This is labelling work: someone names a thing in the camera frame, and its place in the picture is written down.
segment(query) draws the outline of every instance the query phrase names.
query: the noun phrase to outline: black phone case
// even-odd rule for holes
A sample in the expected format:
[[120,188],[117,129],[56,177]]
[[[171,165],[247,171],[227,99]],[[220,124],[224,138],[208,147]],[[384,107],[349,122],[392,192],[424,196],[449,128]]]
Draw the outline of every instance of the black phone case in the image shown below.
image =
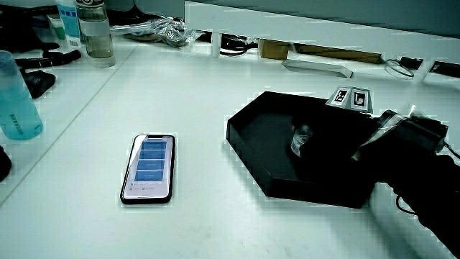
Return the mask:
[[[128,170],[129,166],[126,167],[126,173],[124,174],[123,186],[120,191],[120,200],[123,204],[164,204],[168,203],[171,200],[173,195],[173,173],[174,173],[174,163],[175,163],[175,137],[172,135],[148,135],[148,138],[161,138],[161,137],[171,137],[172,138],[172,152],[171,152],[171,169],[170,169],[170,186],[169,194],[165,198],[148,198],[148,199],[125,199],[123,197],[124,189],[126,188],[128,180]],[[134,141],[132,143],[131,152],[129,154],[128,161],[131,160],[132,151],[134,149]]]

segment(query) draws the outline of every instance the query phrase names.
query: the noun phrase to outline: black tray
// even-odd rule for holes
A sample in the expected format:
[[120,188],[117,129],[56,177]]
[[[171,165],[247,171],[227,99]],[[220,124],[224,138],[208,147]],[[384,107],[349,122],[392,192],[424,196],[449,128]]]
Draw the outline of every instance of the black tray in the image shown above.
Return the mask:
[[229,119],[226,139],[266,196],[361,208],[375,183],[368,172],[354,171],[351,160],[337,164],[324,154],[312,161],[290,150],[293,117],[314,114],[326,101],[264,92]]

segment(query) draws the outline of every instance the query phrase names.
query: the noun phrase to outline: white table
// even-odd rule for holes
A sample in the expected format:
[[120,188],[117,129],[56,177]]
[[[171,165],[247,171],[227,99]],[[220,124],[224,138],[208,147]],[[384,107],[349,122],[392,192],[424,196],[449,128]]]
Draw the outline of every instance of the white table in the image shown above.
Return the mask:
[[[3,204],[138,45],[120,37],[114,40],[116,65],[111,68],[93,68],[88,59],[81,58],[68,65],[42,69],[56,76],[55,85],[34,101],[44,124],[43,132],[31,140],[17,141],[6,138],[0,130],[0,145],[13,162],[10,174],[0,183],[0,204]],[[63,48],[62,51],[66,53],[69,50]],[[40,55],[37,51],[31,51],[16,56],[38,58]]]
[[[448,124],[448,141],[460,145],[458,81],[295,73],[248,55],[210,58],[140,44],[118,61],[0,207],[1,257],[416,258],[369,208],[265,197],[225,140],[226,120],[263,91],[328,98],[348,85],[371,90],[377,115],[414,101]],[[80,78],[103,77],[93,73],[100,72]],[[124,206],[129,149],[144,132],[178,138],[172,200]]]

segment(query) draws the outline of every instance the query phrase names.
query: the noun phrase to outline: phone screen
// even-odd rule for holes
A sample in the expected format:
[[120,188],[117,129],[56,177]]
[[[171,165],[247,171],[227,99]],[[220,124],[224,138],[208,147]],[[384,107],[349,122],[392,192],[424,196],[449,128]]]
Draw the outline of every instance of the phone screen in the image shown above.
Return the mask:
[[169,135],[138,135],[129,157],[123,199],[170,197],[175,140]]

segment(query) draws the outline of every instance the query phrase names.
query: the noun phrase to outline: cardboard box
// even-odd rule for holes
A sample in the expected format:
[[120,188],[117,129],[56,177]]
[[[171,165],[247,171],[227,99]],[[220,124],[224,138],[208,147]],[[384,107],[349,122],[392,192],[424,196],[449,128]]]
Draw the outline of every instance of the cardboard box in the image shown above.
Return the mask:
[[259,40],[259,51],[261,58],[275,60],[286,60],[291,44],[274,40]]
[[327,58],[340,58],[365,63],[378,64],[381,54],[367,53],[355,50],[342,50],[333,47],[320,47],[314,45],[294,44],[295,50],[300,54],[317,55]]
[[[275,60],[286,60],[292,44],[275,40],[259,40],[259,51],[261,58],[271,58]],[[315,45],[294,44],[295,51],[300,54],[317,55],[327,58],[339,58],[343,60],[353,60],[365,63],[378,64],[380,62],[379,53],[368,53],[356,50],[342,50],[334,47],[321,47]]]

